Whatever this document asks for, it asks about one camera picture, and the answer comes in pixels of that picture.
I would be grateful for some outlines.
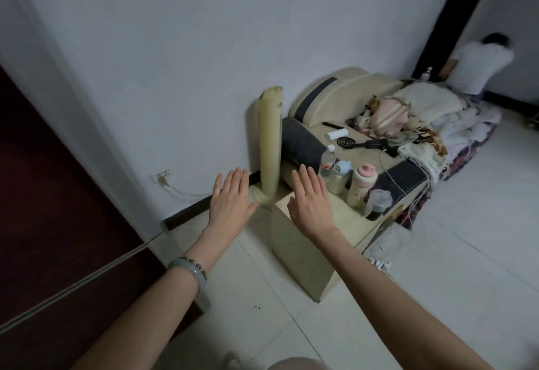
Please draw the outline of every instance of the dark hair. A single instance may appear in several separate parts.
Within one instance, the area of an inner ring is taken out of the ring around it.
[[[501,46],[508,47],[509,46],[509,37],[507,35],[504,35],[503,33],[494,32],[494,33],[491,33],[491,34],[485,36],[481,40],[481,43],[483,45],[486,45],[486,44],[498,44],[498,45],[501,45]]]

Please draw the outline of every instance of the water bottle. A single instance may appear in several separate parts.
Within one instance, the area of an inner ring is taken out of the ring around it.
[[[428,80],[431,78],[431,72],[432,67],[427,67],[427,70],[421,73],[421,77],[419,78],[419,80],[421,80],[421,82],[428,82]]]
[[[331,174],[331,170],[333,167],[333,164],[335,163],[335,146],[333,144],[330,144],[328,146],[328,149],[322,154],[322,158],[320,158],[320,167],[318,169],[318,174],[322,176],[325,182],[329,180],[329,175]]]

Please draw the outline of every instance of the black baseboard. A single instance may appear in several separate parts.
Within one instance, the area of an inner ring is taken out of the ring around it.
[[[495,105],[505,107],[506,109],[520,113],[524,117],[533,117],[539,112],[538,105],[535,105],[530,102],[522,102],[520,100],[504,96],[503,94],[489,92],[488,90],[485,92],[483,98],[487,102],[494,103]]]
[[[249,176],[249,185],[253,185],[260,182],[260,171],[255,171]],[[185,224],[190,219],[193,219],[197,215],[202,214],[204,211],[210,208],[211,196],[201,199],[200,201],[189,205],[187,208],[175,213],[168,217],[163,222],[166,229],[172,231],[180,225]]]

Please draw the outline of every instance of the white t-shirt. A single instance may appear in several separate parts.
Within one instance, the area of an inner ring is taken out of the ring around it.
[[[446,83],[467,94],[479,94],[488,80],[513,61],[515,53],[498,44],[469,42],[457,49],[450,59],[458,60]]]

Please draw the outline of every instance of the right hand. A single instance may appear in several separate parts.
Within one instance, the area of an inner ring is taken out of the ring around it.
[[[333,223],[332,205],[329,202],[326,183],[312,167],[301,164],[300,172],[292,171],[295,198],[288,202],[290,219],[311,241],[336,230]]]

